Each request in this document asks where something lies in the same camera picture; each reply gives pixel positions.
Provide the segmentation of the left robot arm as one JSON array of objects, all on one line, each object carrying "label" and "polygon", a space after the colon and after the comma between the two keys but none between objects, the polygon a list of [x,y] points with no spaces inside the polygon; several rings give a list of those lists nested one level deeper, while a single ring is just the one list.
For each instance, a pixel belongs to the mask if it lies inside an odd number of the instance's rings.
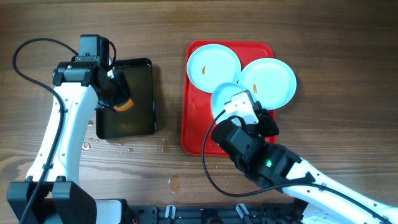
[{"label": "left robot arm", "polygon": [[94,110],[127,101],[123,73],[96,62],[62,62],[54,72],[50,120],[25,181],[11,182],[7,201],[20,223],[131,223],[125,199],[95,200],[80,186],[81,145]]}]

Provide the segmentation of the white plate bottom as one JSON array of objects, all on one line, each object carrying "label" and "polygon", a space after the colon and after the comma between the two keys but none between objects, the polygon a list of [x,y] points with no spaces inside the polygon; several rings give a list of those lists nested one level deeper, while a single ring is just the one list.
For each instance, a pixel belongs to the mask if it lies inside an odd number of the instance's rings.
[{"label": "white plate bottom", "polygon": [[224,110],[225,103],[231,101],[231,97],[245,91],[246,88],[237,83],[222,83],[211,94],[211,113],[214,118]]}]

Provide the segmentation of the orange sponge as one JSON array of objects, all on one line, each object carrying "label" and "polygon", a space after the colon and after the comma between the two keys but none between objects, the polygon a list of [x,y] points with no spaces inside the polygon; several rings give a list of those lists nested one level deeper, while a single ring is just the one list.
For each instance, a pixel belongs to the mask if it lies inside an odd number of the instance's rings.
[{"label": "orange sponge", "polygon": [[127,111],[129,108],[131,108],[134,105],[133,101],[129,98],[127,101],[124,103],[120,103],[118,105],[114,105],[113,108],[117,112],[122,112],[122,111]]}]

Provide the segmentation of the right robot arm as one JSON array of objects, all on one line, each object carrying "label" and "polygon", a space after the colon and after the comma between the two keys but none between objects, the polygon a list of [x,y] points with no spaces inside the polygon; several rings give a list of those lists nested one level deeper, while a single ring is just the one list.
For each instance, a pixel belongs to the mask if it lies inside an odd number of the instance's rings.
[{"label": "right robot arm", "polygon": [[206,133],[259,190],[271,190],[307,203],[302,223],[313,220],[317,210],[332,223],[397,223],[397,208],[372,200],[322,174],[285,146],[267,142],[279,134],[269,111],[258,102],[229,102],[213,116]]}]

